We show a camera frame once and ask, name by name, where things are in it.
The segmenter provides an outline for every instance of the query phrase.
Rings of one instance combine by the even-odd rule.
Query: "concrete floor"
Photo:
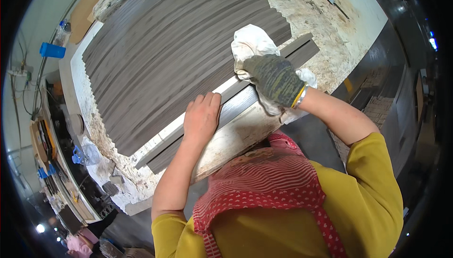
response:
[[[382,84],[371,89],[359,89],[360,84],[373,68],[386,70],[386,77]],[[410,70],[405,70],[405,57],[398,37],[391,24],[387,23],[365,57],[348,76],[354,85],[354,90],[347,91],[342,84],[332,94],[358,109],[363,109],[372,96],[395,98],[381,129],[386,138],[395,176],[404,167],[415,141],[415,118],[412,116],[415,113],[415,102],[411,91],[411,76]],[[313,115],[307,115],[289,125],[284,125],[281,130],[295,140],[309,159],[345,172],[327,127]],[[187,219],[192,215],[196,200],[206,190],[207,178],[190,187],[184,208]],[[134,216],[120,212],[105,230],[104,236],[114,239],[123,247],[140,247],[153,251],[151,209]]]

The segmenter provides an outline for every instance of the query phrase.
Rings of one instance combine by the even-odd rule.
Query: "blue container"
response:
[[[39,53],[42,57],[57,57],[63,58],[64,53],[66,51],[65,47],[52,45],[46,42],[41,44],[41,48],[39,49]]]

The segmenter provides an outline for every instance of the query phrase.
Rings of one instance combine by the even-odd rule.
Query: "gray knit glove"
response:
[[[307,84],[299,79],[293,65],[286,58],[277,55],[246,59],[244,70],[252,74],[251,80],[258,91],[286,108],[295,106]]]

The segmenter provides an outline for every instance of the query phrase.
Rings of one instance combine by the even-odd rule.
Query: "work table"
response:
[[[271,7],[286,17],[291,26],[292,38],[279,49],[303,34],[313,34],[320,52],[303,66],[316,75],[318,89],[329,93],[355,68],[387,22],[376,0],[337,0],[350,19],[346,19],[327,0],[268,1]],[[123,211],[133,215],[151,206],[152,195],[163,174],[162,171],[155,175],[146,166],[137,170],[135,165],[172,128],[161,131],[158,137],[151,139],[131,157],[117,153],[114,143],[105,133],[82,62],[82,53],[102,25],[101,22],[95,22],[82,42],[67,45],[65,57],[59,62],[60,77],[69,113],[81,114],[86,125],[79,141],[82,142],[83,137],[87,136],[105,157],[116,163],[115,173],[123,175],[130,183],[130,190],[127,196],[112,199]],[[215,133],[194,169],[193,182],[213,173],[280,125],[279,117],[267,115],[260,103],[255,102]]]

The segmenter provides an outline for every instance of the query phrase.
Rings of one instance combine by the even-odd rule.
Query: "cardboard box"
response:
[[[71,13],[71,37],[69,42],[78,44],[93,23],[93,7],[99,0],[80,0]]]

